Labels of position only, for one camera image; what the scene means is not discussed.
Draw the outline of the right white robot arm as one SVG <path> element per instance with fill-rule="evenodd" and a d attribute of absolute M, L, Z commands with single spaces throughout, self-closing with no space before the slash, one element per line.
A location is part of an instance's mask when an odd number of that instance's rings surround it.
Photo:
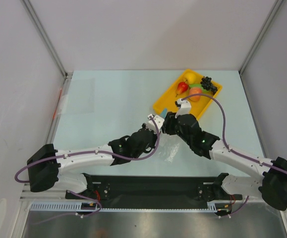
<path fill-rule="evenodd" d="M 220 174 L 217 184 L 213 186 L 217 198 L 225 199 L 230 194 L 241 194 L 261 198 L 280 211 L 287 209 L 286 159 L 256 158 L 236 152 L 219 137 L 203 131 L 192 114 L 177 116 L 168 112 L 162 132 L 177 135 L 196 155 L 222 162 L 246 174 L 245 177 Z"/>

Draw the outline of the red pear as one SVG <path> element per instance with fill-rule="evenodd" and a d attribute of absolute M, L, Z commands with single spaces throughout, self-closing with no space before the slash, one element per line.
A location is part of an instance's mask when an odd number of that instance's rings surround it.
<path fill-rule="evenodd" d="M 186 82 L 180 82 L 178 85 L 177 85 L 177 88 L 176 88 L 176 97 L 178 95 L 181 95 L 182 93 L 186 92 L 188 90 L 189 86 Z"/>

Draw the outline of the peach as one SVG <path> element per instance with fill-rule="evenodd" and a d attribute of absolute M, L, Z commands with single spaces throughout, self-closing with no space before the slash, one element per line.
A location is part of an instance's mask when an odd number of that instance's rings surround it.
<path fill-rule="evenodd" d="M 200 87 L 192 87 L 189 89 L 189 100 L 193 102 L 198 102 L 200 100 L 200 95 L 202 93 L 202 89 Z"/>

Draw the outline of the clear zip top bag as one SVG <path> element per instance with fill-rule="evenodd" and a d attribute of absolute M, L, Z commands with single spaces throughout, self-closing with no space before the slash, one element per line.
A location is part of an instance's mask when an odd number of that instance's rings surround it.
<path fill-rule="evenodd" d="M 180 148 L 180 138 L 177 135 L 168 135 L 161 132 L 160 142 L 156 155 L 166 163 L 172 163 Z"/>

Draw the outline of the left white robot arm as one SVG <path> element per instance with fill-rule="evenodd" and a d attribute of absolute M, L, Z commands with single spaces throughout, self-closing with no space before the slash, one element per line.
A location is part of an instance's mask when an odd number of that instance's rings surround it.
<path fill-rule="evenodd" d="M 161 127 L 152 122 L 94 149 L 60 153 L 53 144 L 42 146 L 28 161 L 30 191 L 37 193 L 58 188 L 67 199 L 92 197 L 96 192 L 92 178 L 84 169 L 116 166 L 149 158 L 158 147 Z"/>

